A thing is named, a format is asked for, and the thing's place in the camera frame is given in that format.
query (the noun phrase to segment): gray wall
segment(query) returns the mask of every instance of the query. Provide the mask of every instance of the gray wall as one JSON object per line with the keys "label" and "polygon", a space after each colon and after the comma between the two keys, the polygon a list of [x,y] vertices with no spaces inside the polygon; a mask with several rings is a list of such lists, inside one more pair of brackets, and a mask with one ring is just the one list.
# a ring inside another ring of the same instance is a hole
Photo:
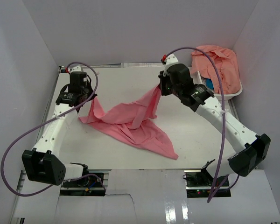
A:
{"label": "gray wall", "polygon": [[[41,123],[57,76],[57,65],[21,0],[0,0],[0,162],[8,145]],[[15,189],[21,153],[31,149],[37,132],[16,144],[5,164]],[[9,221],[15,196],[0,176],[0,224]]]}
{"label": "gray wall", "polygon": [[272,143],[263,162],[280,212],[280,0],[258,2],[234,46],[243,93],[240,120]]}
{"label": "gray wall", "polygon": [[[181,46],[232,48],[258,0],[23,0],[58,64],[159,62]],[[178,53],[190,62],[189,51]]]}

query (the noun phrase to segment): crumpled pink fabric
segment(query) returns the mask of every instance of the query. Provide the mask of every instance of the crumpled pink fabric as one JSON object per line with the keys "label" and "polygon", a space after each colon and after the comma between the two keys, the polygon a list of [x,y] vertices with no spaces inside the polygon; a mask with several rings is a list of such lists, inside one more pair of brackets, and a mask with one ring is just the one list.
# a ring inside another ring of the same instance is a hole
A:
{"label": "crumpled pink fabric", "polygon": [[[233,94],[240,90],[238,61],[234,51],[215,45],[204,45],[197,47],[207,53],[214,61],[222,80],[223,93]],[[192,52],[193,62],[191,73],[196,71],[204,78],[210,78],[215,93],[221,93],[218,78],[214,67],[206,56],[199,51]]]}
{"label": "crumpled pink fabric", "polygon": [[95,97],[88,116],[80,117],[80,120],[130,146],[176,160],[178,155],[169,137],[149,119],[157,118],[155,113],[160,97],[161,90],[156,86],[140,99],[118,104],[107,113]]}

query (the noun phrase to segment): blue object in basket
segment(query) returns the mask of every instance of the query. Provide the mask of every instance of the blue object in basket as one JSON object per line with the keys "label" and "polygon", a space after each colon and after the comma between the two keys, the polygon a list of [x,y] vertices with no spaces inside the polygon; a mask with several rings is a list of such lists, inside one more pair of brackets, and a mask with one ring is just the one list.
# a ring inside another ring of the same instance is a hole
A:
{"label": "blue object in basket", "polygon": [[206,78],[205,84],[210,89],[212,89],[212,90],[214,89],[214,85],[213,85],[212,81],[209,78]]}

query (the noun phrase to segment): pink cloth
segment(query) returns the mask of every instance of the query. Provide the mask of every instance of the pink cloth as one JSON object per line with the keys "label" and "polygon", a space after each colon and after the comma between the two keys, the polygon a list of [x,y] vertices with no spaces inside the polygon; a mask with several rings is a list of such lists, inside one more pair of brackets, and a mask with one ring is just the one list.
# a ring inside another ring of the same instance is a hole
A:
{"label": "pink cloth", "polygon": [[140,99],[118,104],[107,113],[95,97],[88,116],[80,117],[80,120],[130,146],[176,160],[178,155],[169,137],[149,119],[157,118],[155,112],[160,97],[161,90],[156,86]]}
{"label": "pink cloth", "polygon": [[[197,48],[207,53],[215,62],[222,80],[223,93],[237,93],[240,90],[240,81],[238,61],[234,51],[213,45],[199,46]],[[193,62],[191,72],[199,71],[202,77],[210,78],[214,85],[215,93],[221,93],[214,67],[211,65],[208,58],[199,51],[192,52],[192,56]]]}

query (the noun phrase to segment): white table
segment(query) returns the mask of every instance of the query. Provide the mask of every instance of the white table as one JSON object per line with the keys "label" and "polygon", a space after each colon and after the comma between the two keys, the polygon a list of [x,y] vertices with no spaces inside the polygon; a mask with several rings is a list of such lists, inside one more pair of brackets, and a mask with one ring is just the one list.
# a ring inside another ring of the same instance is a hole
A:
{"label": "white table", "polygon": [[[139,99],[159,83],[162,68],[100,68],[98,99],[107,112],[121,102]],[[95,78],[90,69],[84,69]],[[59,75],[48,118],[54,113],[55,100],[60,89],[69,83],[69,75]],[[80,111],[86,115],[91,103]],[[179,158],[175,161],[147,150],[137,149],[113,139],[92,127],[74,120],[70,125],[61,150],[60,160],[87,164],[89,169],[191,169],[201,168],[207,161],[216,159],[221,134],[204,118],[181,104],[175,96],[161,97],[155,124],[171,139]],[[224,154],[233,149],[228,141]]]}

